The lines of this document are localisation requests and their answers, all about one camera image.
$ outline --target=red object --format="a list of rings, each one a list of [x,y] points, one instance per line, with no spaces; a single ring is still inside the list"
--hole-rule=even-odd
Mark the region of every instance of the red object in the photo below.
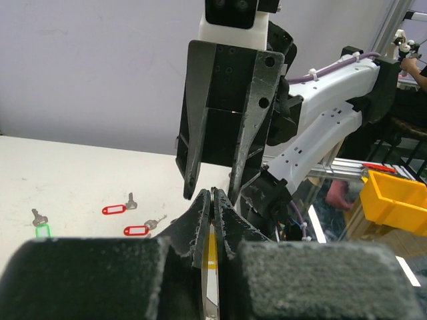
[[[102,209],[103,215],[117,215],[126,211],[125,205],[110,205]]]
[[[137,237],[141,235],[147,235],[149,233],[149,228],[146,225],[132,225],[126,227],[123,230],[123,234],[128,237]]]
[[[389,167],[386,167],[384,165],[373,165],[370,163],[364,163],[363,166],[365,168],[368,168],[368,169],[382,171],[382,172],[389,172],[389,173],[397,173],[398,172],[396,169],[389,168]]]

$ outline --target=white floor strip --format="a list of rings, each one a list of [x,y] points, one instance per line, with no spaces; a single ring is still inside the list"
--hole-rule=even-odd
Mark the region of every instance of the white floor strip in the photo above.
[[[418,282],[417,278],[415,277],[415,274],[412,272],[411,268],[409,268],[409,265],[403,259],[402,257],[396,256],[396,259],[399,261],[400,266],[402,267],[403,271],[405,272],[406,276],[408,277],[409,281],[414,287],[421,287],[421,284]]]
[[[316,238],[318,243],[326,243],[325,234],[323,233],[322,226],[320,225],[318,214],[314,207],[311,205],[308,209],[308,215],[310,216],[310,220],[312,221],[314,233],[316,234]]]

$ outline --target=wooden stool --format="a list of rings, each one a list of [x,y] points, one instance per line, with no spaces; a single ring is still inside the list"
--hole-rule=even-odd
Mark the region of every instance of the wooden stool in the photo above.
[[[375,156],[375,154],[378,152],[378,150],[381,148],[382,144],[384,143],[385,138],[387,138],[388,136],[390,136],[392,132],[397,130],[398,131],[398,136],[396,137],[397,141],[401,140],[401,138],[403,137],[415,139],[418,141],[417,146],[415,147],[413,152],[411,152],[408,160],[404,163],[404,166],[409,172],[411,172],[415,176],[417,180],[421,181],[420,176],[423,170],[425,170],[425,168],[427,167],[427,159],[424,160],[423,164],[421,165],[421,168],[417,172],[414,172],[410,168],[410,163],[415,157],[415,154],[420,150],[422,144],[427,142],[427,128],[413,125],[409,122],[403,121],[396,117],[392,117],[391,122],[392,122],[392,125],[390,126],[390,129],[388,130],[388,132],[386,132],[383,138],[381,138],[380,143],[376,146],[374,152],[371,154],[371,156],[369,156],[368,160],[369,161],[372,160],[372,158]],[[392,144],[392,147],[390,148],[390,150],[387,152],[387,154],[384,156],[382,160],[383,163],[387,162],[389,156],[397,148],[397,146],[398,146],[398,142]]]

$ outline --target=person's arm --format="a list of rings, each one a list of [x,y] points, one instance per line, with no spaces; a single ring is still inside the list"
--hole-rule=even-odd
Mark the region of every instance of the person's arm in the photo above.
[[[427,77],[421,75],[421,71],[417,68],[416,62],[416,58],[403,59],[400,67],[414,78],[422,90],[427,92]]]

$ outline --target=yellow bin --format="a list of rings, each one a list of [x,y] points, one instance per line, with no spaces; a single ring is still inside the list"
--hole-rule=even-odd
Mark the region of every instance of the yellow bin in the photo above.
[[[365,218],[378,225],[388,225],[427,235],[427,187],[376,171],[360,192]]]

